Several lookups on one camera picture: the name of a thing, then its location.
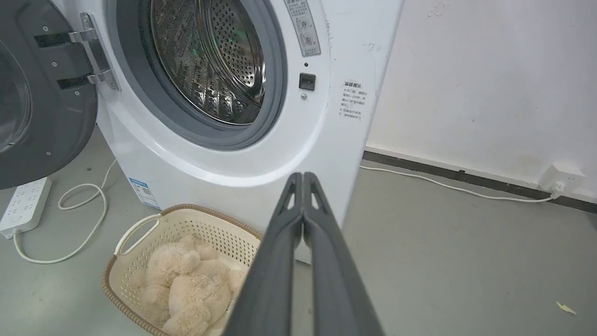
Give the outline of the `white front-load washing machine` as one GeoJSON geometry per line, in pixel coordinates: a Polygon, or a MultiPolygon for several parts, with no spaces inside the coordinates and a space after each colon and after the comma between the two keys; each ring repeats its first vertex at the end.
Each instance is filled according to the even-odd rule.
{"type": "Polygon", "coordinates": [[[405,0],[50,0],[113,81],[97,125],[140,201],[265,232],[312,172],[343,227],[405,0]]]}

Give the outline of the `white wall socket plug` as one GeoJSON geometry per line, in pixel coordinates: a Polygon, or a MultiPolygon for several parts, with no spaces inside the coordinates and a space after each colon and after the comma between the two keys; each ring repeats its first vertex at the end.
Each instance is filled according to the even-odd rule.
{"type": "Polygon", "coordinates": [[[569,195],[580,187],[586,175],[569,162],[555,161],[540,176],[537,185],[539,189],[554,195],[569,195]]]}

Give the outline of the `dark grey washer door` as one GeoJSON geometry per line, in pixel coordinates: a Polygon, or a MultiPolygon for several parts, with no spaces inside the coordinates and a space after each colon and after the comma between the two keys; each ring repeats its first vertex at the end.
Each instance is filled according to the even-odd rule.
{"type": "Polygon", "coordinates": [[[108,0],[0,0],[0,190],[54,174],[121,91],[108,0]]]}

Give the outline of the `beige plush teddy bear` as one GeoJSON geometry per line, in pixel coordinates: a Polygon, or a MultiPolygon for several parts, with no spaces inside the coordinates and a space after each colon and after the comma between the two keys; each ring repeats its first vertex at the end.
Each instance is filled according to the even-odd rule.
{"type": "Polygon", "coordinates": [[[160,245],[134,277],[149,321],[170,336],[203,336],[237,299],[247,268],[224,263],[194,234],[160,245]]]}

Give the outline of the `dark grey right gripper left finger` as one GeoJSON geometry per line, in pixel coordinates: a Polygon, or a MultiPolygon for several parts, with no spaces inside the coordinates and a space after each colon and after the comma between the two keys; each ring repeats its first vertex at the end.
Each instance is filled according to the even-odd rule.
{"type": "Polygon", "coordinates": [[[271,215],[222,336],[292,336],[294,252],[300,239],[302,174],[291,174],[271,215]]]}

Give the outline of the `cream plastic laundry basket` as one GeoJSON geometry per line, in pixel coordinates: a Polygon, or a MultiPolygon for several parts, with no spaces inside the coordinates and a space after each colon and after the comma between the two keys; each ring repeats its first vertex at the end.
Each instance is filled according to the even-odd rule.
{"type": "Polygon", "coordinates": [[[178,204],[130,226],[120,238],[102,275],[104,294],[119,310],[153,336],[164,332],[141,299],[140,283],[151,255],[162,245],[194,234],[209,243],[232,269],[250,268],[262,234],[234,217],[196,204],[178,204]]]}

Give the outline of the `white power strip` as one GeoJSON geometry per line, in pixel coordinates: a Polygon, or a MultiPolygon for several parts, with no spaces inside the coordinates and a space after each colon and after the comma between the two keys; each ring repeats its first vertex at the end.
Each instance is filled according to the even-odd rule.
{"type": "Polygon", "coordinates": [[[0,234],[6,239],[27,232],[39,224],[52,181],[42,178],[17,187],[0,220],[0,234]]]}

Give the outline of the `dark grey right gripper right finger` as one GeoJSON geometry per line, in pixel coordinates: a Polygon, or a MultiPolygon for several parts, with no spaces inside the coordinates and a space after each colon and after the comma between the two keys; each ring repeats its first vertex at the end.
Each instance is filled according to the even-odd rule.
{"type": "Polygon", "coordinates": [[[303,236],[312,253],[314,336],[385,336],[317,176],[303,176],[303,236]]]}

